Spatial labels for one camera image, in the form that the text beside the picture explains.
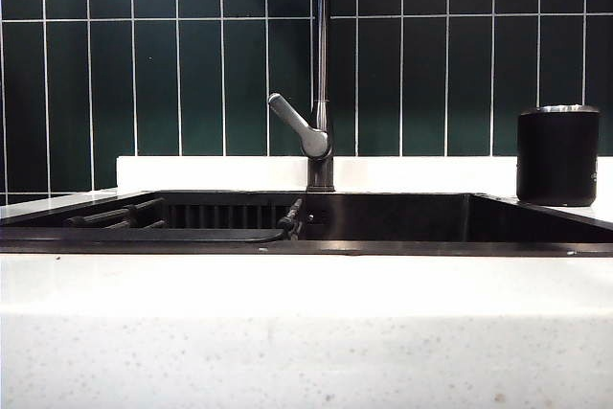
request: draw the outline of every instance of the kitchen faucet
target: kitchen faucet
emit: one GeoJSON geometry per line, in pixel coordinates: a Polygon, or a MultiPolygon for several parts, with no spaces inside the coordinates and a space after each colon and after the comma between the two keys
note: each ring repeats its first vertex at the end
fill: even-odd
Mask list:
{"type": "Polygon", "coordinates": [[[268,105],[300,136],[308,157],[308,192],[334,192],[332,120],[328,108],[329,0],[317,0],[317,95],[311,125],[279,93],[268,97],[268,105]]]}

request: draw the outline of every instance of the kitchen sink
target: kitchen sink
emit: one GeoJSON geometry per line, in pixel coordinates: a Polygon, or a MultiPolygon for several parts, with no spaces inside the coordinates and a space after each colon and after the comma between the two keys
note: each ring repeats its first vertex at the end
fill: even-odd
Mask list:
{"type": "Polygon", "coordinates": [[[613,224],[478,193],[161,191],[5,218],[0,226],[0,250],[12,252],[489,254],[505,249],[608,255],[613,249],[613,224]]]}

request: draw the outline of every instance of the speckled quartz countertop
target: speckled quartz countertop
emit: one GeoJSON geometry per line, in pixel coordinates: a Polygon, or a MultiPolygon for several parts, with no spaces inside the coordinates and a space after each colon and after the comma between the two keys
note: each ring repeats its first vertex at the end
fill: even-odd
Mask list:
{"type": "Polygon", "coordinates": [[[0,272],[3,408],[613,404],[609,258],[3,255],[0,272]]]}

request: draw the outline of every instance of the backsplash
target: backsplash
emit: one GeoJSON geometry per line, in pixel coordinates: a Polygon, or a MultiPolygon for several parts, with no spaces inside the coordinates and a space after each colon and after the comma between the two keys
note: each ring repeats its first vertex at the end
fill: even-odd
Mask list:
{"type": "MultiPolygon", "coordinates": [[[[613,0],[331,0],[338,155],[514,155],[534,105],[602,111],[613,0]]],[[[2,200],[113,187],[119,155],[300,155],[312,0],[2,0],[2,200]]]]}

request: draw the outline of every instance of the faucet base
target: faucet base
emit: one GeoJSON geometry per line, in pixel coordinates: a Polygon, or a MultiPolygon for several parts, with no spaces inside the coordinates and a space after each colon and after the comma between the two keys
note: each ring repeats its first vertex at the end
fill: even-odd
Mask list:
{"type": "Polygon", "coordinates": [[[307,192],[335,192],[334,186],[308,186],[307,192]]]}

